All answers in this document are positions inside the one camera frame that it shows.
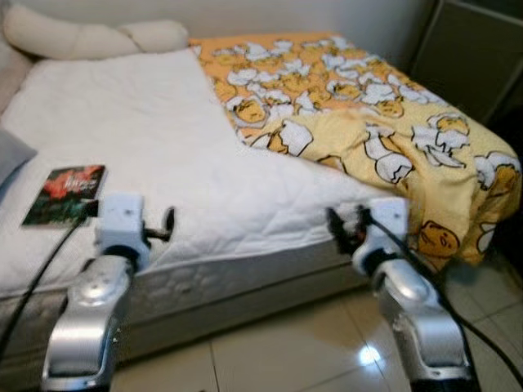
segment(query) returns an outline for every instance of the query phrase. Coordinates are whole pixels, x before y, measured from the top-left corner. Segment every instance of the gray cushion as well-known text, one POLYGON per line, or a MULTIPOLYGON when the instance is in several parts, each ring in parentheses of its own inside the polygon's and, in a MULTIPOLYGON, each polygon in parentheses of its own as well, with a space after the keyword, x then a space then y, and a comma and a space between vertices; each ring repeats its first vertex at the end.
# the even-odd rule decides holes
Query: gray cushion
POLYGON ((19 165, 35 154, 36 151, 22 140, 0 128, 0 185, 19 165))

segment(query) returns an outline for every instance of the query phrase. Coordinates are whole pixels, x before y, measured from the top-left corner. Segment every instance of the quilted mattress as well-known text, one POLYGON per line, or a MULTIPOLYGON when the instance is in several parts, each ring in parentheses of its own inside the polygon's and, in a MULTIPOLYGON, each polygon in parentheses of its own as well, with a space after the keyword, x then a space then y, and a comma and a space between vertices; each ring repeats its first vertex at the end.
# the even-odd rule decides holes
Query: quilted mattress
MULTIPOLYGON (((101 197, 143 194, 150 226, 166 207, 177 209, 172 240, 154 243, 151 266, 136 278, 131 326, 346 262, 324 209, 386 195, 331 168, 241 145, 191 50, 42 61, 2 123, 38 155, 0 189, 0 328, 64 233, 20 227, 54 168, 105 164, 101 197)), ((65 287, 94 254, 93 227, 80 228, 44 276, 8 351, 13 367, 41 359, 65 287)))

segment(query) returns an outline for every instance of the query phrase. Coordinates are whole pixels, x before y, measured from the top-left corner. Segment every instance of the white pillow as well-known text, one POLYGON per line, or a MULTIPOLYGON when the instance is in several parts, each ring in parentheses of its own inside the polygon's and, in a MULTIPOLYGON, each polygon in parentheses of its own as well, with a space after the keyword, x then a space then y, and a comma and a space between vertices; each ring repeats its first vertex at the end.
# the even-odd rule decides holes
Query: white pillow
POLYGON ((3 23, 6 40, 29 53, 56 60, 98 60, 140 52, 163 52, 187 46, 187 30, 161 20, 113 29, 75 24, 13 5, 3 23))

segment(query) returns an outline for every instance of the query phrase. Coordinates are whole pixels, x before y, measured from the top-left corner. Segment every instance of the tile floor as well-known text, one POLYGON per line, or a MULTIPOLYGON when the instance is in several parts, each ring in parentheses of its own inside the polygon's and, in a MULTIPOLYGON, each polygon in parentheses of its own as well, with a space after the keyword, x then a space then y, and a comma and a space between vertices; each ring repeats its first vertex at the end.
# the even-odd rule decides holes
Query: tile floor
MULTIPOLYGON (((504 264, 450 271, 447 291, 466 318, 523 372, 523 297, 504 264)), ((484 392, 519 391, 474 336, 484 392)), ((113 392, 406 392, 388 325, 364 288, 291 310, 118 370, 113 392)))

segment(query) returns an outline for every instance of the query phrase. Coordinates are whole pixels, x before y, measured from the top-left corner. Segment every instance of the black cable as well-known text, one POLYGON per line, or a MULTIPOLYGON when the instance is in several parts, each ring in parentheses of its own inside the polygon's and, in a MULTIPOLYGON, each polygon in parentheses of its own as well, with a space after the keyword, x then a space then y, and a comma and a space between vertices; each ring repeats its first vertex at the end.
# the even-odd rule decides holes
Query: black cable
POLYGON ((60 249, 64 246, 65 242, 69 239, 71 234, 74 233, 74 231, 89 217, 94 216, 98 209, 98 202, 90 202, 88 204, 85 204, 83 207, 83 210, 80 212, 79 217, 74 222, 74 224, 71 226, 71 228, 65 233, 64 237, 60 240, 59 243, 56 244, 55 248, 49 255, 49 257, 42 263, 40 266, 40 269, 34 275, 33 280, 27 287, 27 290, 25 290, 24 294, 18 301, 18 304, 16 305, 15 311, 12 313, 11 318, 9 319, 6 328, 3 330, 2 336, 0 337, 0 364, 2 364, 2 360, 4 357, 4 354, 6 353, 7 345, 9 344, 9 340, 11 339, 11 335, 16 327, 16 324, 18 323, 18 320, 20 319, 20 316, 22 312, 24 311, 25 306, 27 305, 27 302, 29 301, 29 298, 33 295, 34 289, 37 287, 38 283, 40 282, 40 279, 45 274, 47 268, 55 258, 56 254, 60 251, 60 249))
MULTIPOLYGON (((459 324, 464 326, 466 329, 468 329, 470 332, 474 333, 477 337, 479 337, 485 344, 487 344, 490 349, 498 355, 501 360, 505 363, 505 365, 510 370, 511 374, 516 378, 518 384, 523 389, 523 376, 519 373, 517 370, 516 365, 510 360, 510 358, 493 342, 490 340, 488 336, 486 336, 483 332, 481 332, 479 329, 474 327, 468 320, 466 320, 461 314, 459 314, 456 309, 452 306, 452 304, 449 301, 449 298, 443 293, 443 291, 439 288, 439 286, 433 281, 431 278, 430 270, 418 259, 417 256, 415 256, 412 251, 407 247, 407 245, 401 241, 399 238, 397 238, 394 233, 392 233, 387 227, 385 227, 381 222, 378 222, 372 216, 370 213, 366 213, 364 215, 364 219, 368 220, 370 223, 378 227, 383 233, 385 233, 391 240, 394 242, 400 250, 405 254, 405 256, 414 263, 414 267, 416 270, 428 281, 432 284, 436 292, 438 293, 440 297, 440 303, 444 309, 446 309, 450 316, 459 324)), ((465 350, 466 354, 469 357, 469 360, 471 361, 471 370, 473 371, 473 376, 477 378, 476 374, 476 368, 474 366, 474 363, 472 362, 472 353, 470 351, 470 347, 467 341, 467 337, 463 336, 463 339, 465 340, 465 350)))

